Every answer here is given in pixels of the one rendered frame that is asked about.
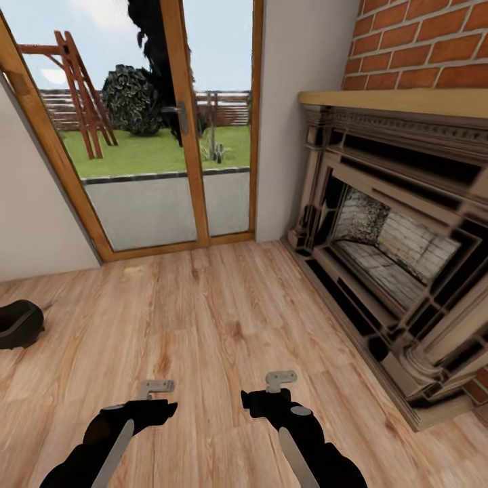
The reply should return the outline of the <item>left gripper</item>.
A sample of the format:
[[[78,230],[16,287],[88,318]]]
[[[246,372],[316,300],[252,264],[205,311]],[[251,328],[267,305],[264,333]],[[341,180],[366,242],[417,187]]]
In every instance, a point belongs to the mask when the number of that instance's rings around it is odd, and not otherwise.
[[[168,417],[176,412],[178,402],[167,403],[167,399],[135,400],[126,404],[138,405],[144,412],[144,424],[138,430],[140,432],[147,426],[163,425]]]

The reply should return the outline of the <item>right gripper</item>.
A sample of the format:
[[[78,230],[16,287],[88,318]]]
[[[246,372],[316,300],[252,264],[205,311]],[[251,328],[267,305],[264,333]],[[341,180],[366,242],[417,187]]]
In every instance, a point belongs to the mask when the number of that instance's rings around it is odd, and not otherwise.
[[[287,388],[282,388],[281,392],[275,394],[271,394],[265,390],[251,391],[249,394],[245,391],[241,391],[241,398],[243,408],[249,409],[251,418],[266,417],[271,422],[272,407],[274,407],[278,401],[291,401],[291,392]]]

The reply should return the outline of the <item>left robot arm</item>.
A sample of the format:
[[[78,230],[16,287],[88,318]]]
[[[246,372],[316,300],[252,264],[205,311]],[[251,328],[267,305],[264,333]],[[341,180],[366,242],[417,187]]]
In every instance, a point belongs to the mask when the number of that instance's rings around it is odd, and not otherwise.
[[[143,380],[135,401],[104,407],[86,429],[64,463],[58,464],[40,488],[106,488],[132,436],[147,426],[163,425],[178,402],[153,399],[151,393],[173,392],[173,380]]]

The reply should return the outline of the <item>cauldron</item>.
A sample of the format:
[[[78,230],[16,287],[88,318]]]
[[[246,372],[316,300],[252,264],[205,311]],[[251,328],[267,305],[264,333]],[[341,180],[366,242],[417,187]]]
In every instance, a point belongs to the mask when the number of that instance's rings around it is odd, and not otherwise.
[[[30,300],[0,306],[0,348],[30,347],[43,331],[43,313]]]

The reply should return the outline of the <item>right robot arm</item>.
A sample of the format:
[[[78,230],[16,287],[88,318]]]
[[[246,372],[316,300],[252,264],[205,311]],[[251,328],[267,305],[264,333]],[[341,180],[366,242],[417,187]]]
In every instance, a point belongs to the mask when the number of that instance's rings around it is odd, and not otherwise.
[[[368,488],[359,468],[341,455],[325,435],[312,411],[291,402],[280,384],[298,379],[295,371],[268,372],[262,391],[241,391],[243,408],[251,418],[266,417],[279,433],[281,449],[302,488]]]

